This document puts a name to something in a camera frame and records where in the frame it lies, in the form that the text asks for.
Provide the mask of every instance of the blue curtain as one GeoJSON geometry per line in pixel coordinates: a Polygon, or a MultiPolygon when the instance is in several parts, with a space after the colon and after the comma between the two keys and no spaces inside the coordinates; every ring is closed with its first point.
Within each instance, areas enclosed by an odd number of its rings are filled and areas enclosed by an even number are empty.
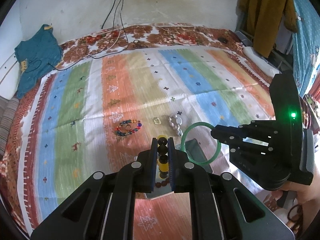
{"type": "Polygon", "coordinates": [[[298,32],[293,38],[293,76],[301,97],[309,92],[320,64],[320,17],[309,0],[293,0],[298,32]]]}

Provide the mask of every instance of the striped bedsheet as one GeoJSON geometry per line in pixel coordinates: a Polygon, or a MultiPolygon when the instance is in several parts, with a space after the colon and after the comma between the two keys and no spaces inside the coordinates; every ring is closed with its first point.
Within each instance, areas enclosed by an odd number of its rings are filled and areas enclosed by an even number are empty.
{"type": "MultiPolygon", "coordinates": [[[[93,172],[118,171],[160,134],[179,144],[170,114],[180,114],[182,130],[199,121],[238,126],[272,119],[268,83],[246,62],[227,49],[176,45],[90,59],[44,77],[31,114],[22,118],[17,187],[28,233],[93,172]],[[156,125],[154,117],[162,123],[156,125]],[[126,119],[140,120],[143,127],[120,140],[114,129],[126,119]]],[[[210,131],[197,127],[187,140],[193,138],[210,158],[216,148],[210,131]]],[[[230,171],[253,193],[261,191],[229,163],[225,145],[212,169],[230,171]]],[[[188,194],[136,200],[134,239],[163,234],[191,238],[188,194]]]]}

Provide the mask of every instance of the striped cushion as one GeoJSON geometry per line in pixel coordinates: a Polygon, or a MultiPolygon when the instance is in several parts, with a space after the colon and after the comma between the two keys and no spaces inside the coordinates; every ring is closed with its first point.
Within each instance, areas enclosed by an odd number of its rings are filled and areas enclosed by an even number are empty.
{"type": "Polygon", "coordinates": [[[2,119],[2,115],[3,115],[5,108],[7,107],[8,101],[9,100],[7,100],[3,97],[0,97],[0,120],[2,119]]]}
{"type": "Polygon", "coordinates": [[[19,99],[15,97],[11,98],[11,100],[7,103],[7,106],[3,111],[2,118],[0,118],[0,159],[2,159],[2,156],[4,155],[10,127],[12,124],[14,114],[17,110],[18,104],[19,99]]]}

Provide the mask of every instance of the black bead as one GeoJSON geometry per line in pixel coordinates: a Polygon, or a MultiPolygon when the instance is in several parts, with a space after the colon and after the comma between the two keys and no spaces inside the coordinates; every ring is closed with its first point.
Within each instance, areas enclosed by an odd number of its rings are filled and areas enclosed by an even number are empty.
{"type": "Polygon", "coordinates": [[[159,145],[167,145],[167,143],[168,143],[168,140],[166,138],[164,138],[164,137],[160,137],[158,139],[158,144],[159,145]]]}
{"type": "Polygon", "coordinates": [[[159,155],[165,155],[165,154],[167,154],[167,152],[168,152],[167,146],[165,146],[165,145],[160,145],[160,146],[158,147],[158,154],[159,154],[159,155]]]}
{"type": "Polygon", "coordinates": [[[166,164],[166,163],[168,163],[168,156],[167,156],[167,155],[160,155],[160,156],[159,156],[159,162],[160,162],[161,164],[166,164]]]}
{"type": "Polygon", "coordinates": [[[160,171],[159,177],[160,177],[161,179],[166,179],[166,178],[168,177],[168,172],[160,171]]]}

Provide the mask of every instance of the blue stripe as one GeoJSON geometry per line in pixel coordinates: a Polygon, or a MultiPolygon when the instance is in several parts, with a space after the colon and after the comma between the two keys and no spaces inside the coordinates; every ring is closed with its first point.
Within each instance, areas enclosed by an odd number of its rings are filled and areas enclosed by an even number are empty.
{"type": "Polygon", "coordinates": [[[170,64],[170,67],[176,71],[190,92],[196,95],[198,104],[212,125],[239,126],[238,120],[233,116],[219,92],[213,91],[213,87],[206,78],[181,54],[176,50],[160,50],[159,52],[170,64]]]}
{"type": "Polygon", "coordinates": [[[41,128],[40,142],[37,148],[38,157],[38,174],[37,188],[38,201],[42,219],[44,220],[58,206],[57,195],[55,193],[55,128],[58,123],[58,114],[61,106],[61,100],[64,93],[65,85],[68,81],[71,68],[63,72],[58,72],[52,84],[49,96],[47,98],[46,109],[39,123],[41,128]]]}

